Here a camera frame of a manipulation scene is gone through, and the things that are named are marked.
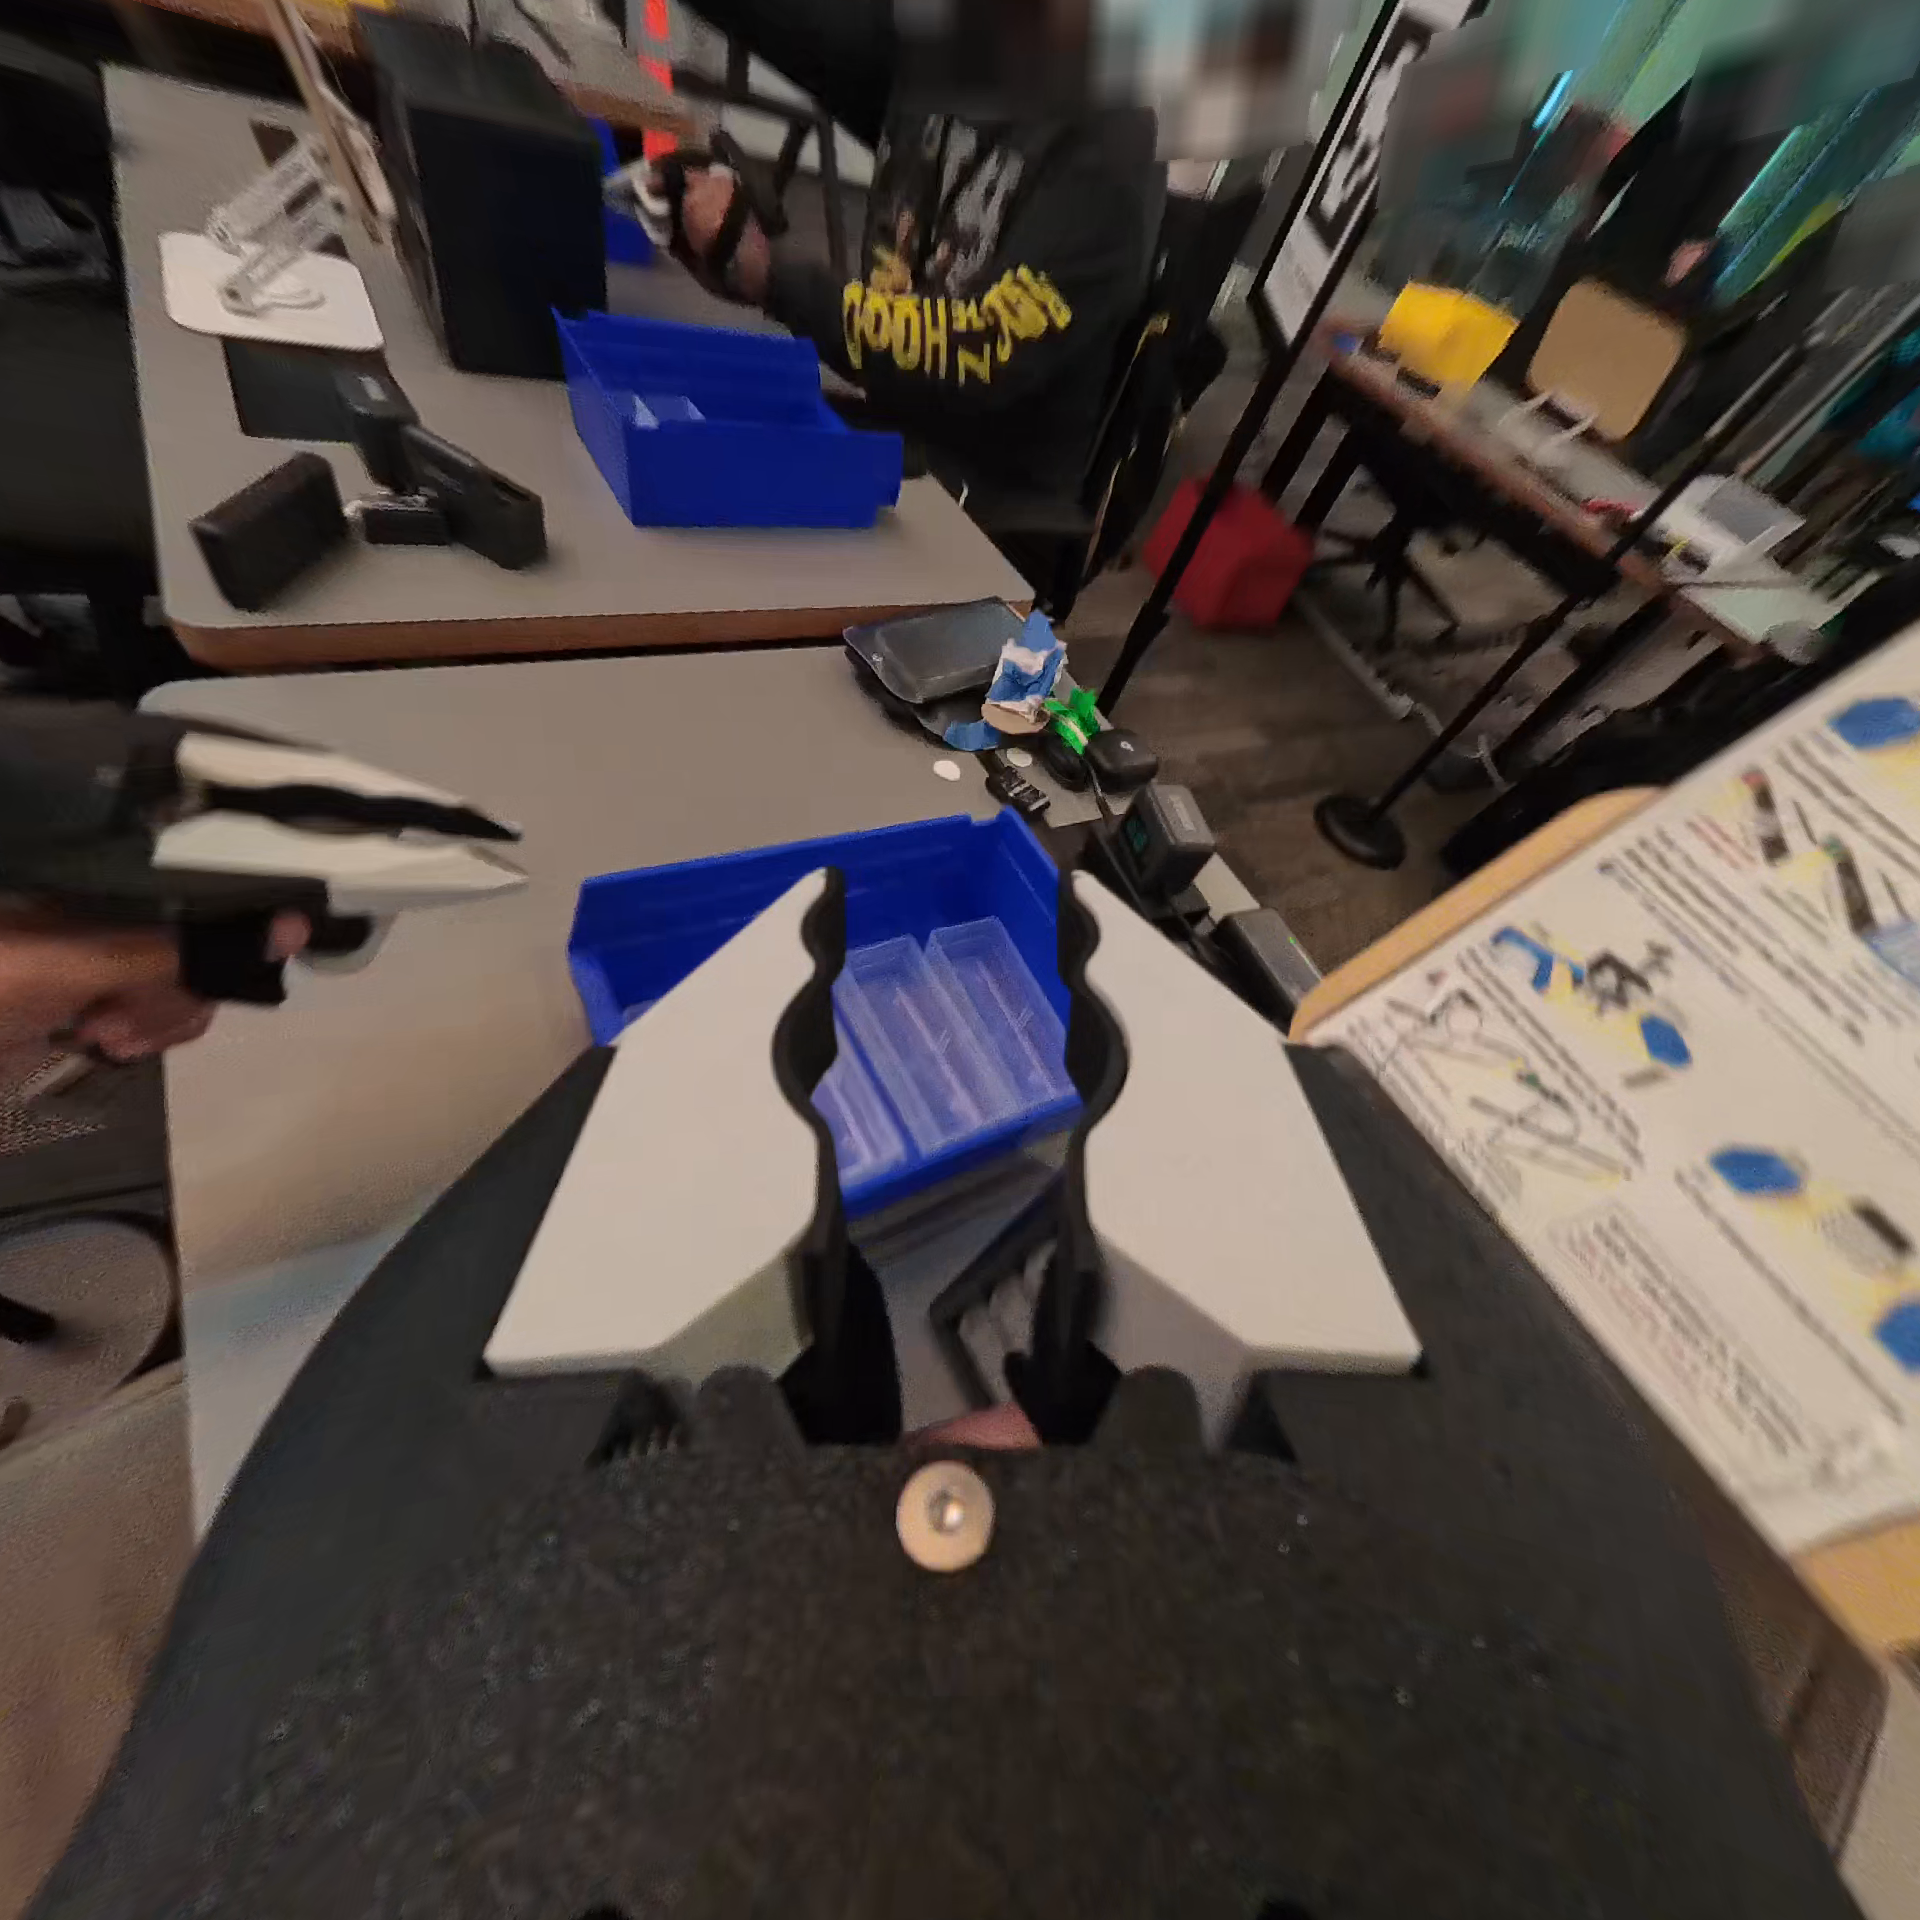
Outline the black device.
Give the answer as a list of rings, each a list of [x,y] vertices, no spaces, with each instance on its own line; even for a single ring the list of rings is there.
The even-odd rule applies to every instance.
[[[372,482],[344,506],[366,544],[461,546],[509,571],[545,560],[540,494],[428,431],[386,376],[349,368],[333,391]]]

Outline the red plastic bin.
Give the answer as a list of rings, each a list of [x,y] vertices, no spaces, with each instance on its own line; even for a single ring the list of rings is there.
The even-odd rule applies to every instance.
[[[1200,633],[1272,632],[1314,562],[1316,539],[1257,487],[1232,482],[1170,604]]]

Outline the black drawer cabinet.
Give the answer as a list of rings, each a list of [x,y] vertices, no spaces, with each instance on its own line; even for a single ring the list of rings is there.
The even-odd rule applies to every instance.
[[[850,1223],[879,1286],[904,1434],[1017,1404],[1064,1168],[1017,1154]]]
[[[560,319],[608,298],[596,134],[513,43],[397,11],[356,34],[396,249],[444,356],[561,380]]]

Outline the white printed sign board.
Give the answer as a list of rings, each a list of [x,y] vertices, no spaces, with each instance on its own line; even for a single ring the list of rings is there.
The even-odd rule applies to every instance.
[[[1478,11],[1474,2],[1380,6],[1359,40],[1247,298],[1272,366],[1288,366],[1352,264],[1376,211],[1386,119],[1408,71]]]

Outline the crumpled blue tape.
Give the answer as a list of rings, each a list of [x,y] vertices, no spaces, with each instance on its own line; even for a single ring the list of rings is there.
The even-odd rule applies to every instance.
[[[1030,610],[1015,639],[1000,644],[980,704],[989,743],[1023,740],[1049,732],[1068,650],[1042,610]]]

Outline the yellow plastic bin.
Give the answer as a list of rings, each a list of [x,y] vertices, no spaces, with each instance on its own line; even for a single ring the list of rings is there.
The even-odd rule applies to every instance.
[[[1378,330],[1378,350],[1440,391],[1477,387],[1512,342],[1520,320],[1497,304],[1428,282],[1404,287]]]

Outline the printed instruction sheet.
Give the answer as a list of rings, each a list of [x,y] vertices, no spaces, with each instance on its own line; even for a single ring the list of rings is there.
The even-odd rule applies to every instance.
[[[1308,1028],[1786,1553],[1916,1516],[1916,658],[1885,642]]]

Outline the clear acrylic stand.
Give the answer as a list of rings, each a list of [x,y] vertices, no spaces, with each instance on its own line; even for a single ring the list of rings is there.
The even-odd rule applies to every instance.
[[[326,295],[301,260],[342,236],[344,212],[344,192],[324,146],[314,136],[297,137],[206,219],[206,241],[231,259],[215,289],[222,310],[240,320],[263,320],[324,307]]]

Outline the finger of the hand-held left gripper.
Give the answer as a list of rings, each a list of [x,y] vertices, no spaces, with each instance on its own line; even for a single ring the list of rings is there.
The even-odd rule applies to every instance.
[[[503,847],[520,839],[513,824],[444,790],[280,738],[183,732],[175,777],[199,811],[301,832],[428,832]]]
[[[520,867],[460,835],[294,828],[263,818],[190,818],[159,831],[159,873],[313,880],[340,914],[388,919],[407,911],[517,895]]]

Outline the person's left hand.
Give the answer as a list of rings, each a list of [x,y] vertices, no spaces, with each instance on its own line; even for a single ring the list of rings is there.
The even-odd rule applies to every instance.
[[[220,1001],[185,985],[180,928],[2,900],[2,1049],[129,1064],[206,1035]]]

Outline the black rectangular box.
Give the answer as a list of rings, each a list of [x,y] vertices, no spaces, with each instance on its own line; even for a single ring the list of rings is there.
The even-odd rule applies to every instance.
[[[186,534],[228,609],[272,609],[349,543],[330,463],[304,451],[193,516]]]

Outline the tan board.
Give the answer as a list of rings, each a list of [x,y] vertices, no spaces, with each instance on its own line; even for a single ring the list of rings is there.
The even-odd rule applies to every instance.
[[[1601,279],[1576,279],[1527,361],[1527,404],[1590,441],[1622,446],[1671,387],[1686,352],[1684,322]]]

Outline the clear plastic drawer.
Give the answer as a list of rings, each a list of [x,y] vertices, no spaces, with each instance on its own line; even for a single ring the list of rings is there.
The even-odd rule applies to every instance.
[[[934,928],[926,954],[1022,1114],[1077,1100],[1064,1066],[1064,1024],[998,919]]]
[[[916,942],[896,937],[850,948],[832,1001],[921,1161],[1023,1116],[976,1020]]]
[[[908,1139],[845,1035],[839,1035],[832,1067],[817,1082],[810,1107],[826,1128],[839,1190],[845,1198],[904,1168]]]

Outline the blue plastic bin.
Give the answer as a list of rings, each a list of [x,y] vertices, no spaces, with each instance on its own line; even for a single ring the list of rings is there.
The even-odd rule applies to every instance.
[[[631,524],[853,534],[898,506],[898,435],[832,410],[808,343],[606,311],[552,322],[577,441]]]
[[[848,952],[896,937],[926,948],[934,928],[1000,922],[1064,1028],[1061,876],[1039,839],[1010,809],[1000,809],[989,820],[948,817],[586,879],[567,937],[567,967],[591,1041],[613,1043],[782,892],[817,868],[842,876]],[[1072,1129],[1079,1111],[1077,1095],[1062,1107],[1023,1114],[1015,1124],[937,1160],[918,1160],[908,1142],[904,1168],[882,1184],[842,1196],[845,1214],[862,1218],[989,1168]]]

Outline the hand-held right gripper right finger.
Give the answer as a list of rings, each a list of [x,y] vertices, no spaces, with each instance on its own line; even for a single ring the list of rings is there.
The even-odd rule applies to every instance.
[[[1272,1374],[1423,1359],[1281,1033],[1089,873],[1061,883],[1079,1118],[1015,1399],[1081,1446],[1125,1377],[1170,1371],[1223,1446]]]

